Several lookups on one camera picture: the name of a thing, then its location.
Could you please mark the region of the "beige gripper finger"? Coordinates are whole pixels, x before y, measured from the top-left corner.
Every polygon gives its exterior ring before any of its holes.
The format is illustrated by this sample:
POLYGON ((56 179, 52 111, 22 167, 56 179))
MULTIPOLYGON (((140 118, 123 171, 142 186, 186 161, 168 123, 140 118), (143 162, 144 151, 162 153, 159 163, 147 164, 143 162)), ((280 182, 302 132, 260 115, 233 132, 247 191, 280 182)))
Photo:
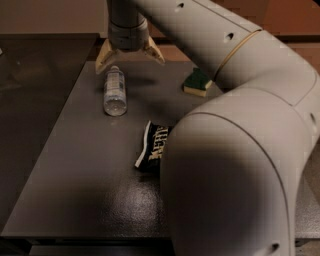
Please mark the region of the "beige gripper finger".
POLYGON ((146 40, 143 47, 143 51, 147 57, 150 57, 152 60, 156 61, 157 63, 159 64, 165 63, 165 59, 160 49, 158 48, 158 46, 156 45, 156 43, 154 42, 151 36, 149 36, 148 39, 146 40))
POLYGON ((114 62, 117 49, 114 48, 111 42, 106 39, 102 44, 100 52, 95 61, 95 71, 97 74, 101 74, 105 69, 114 62))

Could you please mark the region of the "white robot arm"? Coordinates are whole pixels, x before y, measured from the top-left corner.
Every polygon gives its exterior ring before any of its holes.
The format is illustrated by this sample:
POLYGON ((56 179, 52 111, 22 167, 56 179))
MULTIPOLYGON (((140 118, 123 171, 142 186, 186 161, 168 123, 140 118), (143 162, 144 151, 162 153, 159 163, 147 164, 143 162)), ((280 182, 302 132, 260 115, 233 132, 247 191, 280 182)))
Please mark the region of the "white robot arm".
POLYGON ((220 88, 174 127, 160 183, 176 256, 294 256, 299 181, 319 137, 319 75, 212 0, 107 0, 114 50, 158 28, 220 88))

